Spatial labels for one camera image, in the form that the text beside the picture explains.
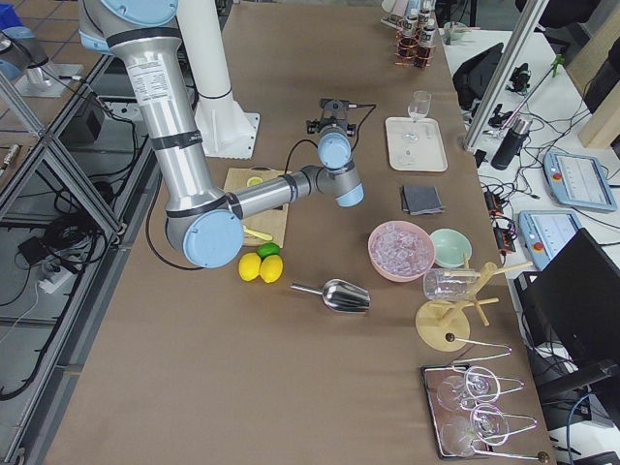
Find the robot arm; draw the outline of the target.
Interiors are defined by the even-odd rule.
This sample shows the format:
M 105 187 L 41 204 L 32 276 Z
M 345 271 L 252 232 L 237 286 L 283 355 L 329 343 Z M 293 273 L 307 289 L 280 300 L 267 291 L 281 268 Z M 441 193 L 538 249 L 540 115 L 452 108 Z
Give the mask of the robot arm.
M 229 263 L 244 241 L 242 222 L 315 192 L 349 207 L 363 199 L 343 102 L 322 105 L 310 125 L 318 166 L 227 192 L 207 160 L 252 152 L 257 117 L 233 98 L 216 6 L 211 1 L 82 1 L 82 44 L 120 59 L 169 191 L 166 236 L 192 264 Z

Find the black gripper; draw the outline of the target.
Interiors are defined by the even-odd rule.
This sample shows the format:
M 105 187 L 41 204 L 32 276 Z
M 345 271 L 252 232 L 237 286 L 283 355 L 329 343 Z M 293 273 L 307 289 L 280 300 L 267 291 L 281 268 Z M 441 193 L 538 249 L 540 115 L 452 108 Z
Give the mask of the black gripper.
M 348 100 L 322 98 L 320 100 L 321 116 L 306 121 L 306 133 L 320 134 L 327 128 L 337 128 L 347 137 L 357 134 L 357 125 L 348 120 L 348 111 L 355 105 Z

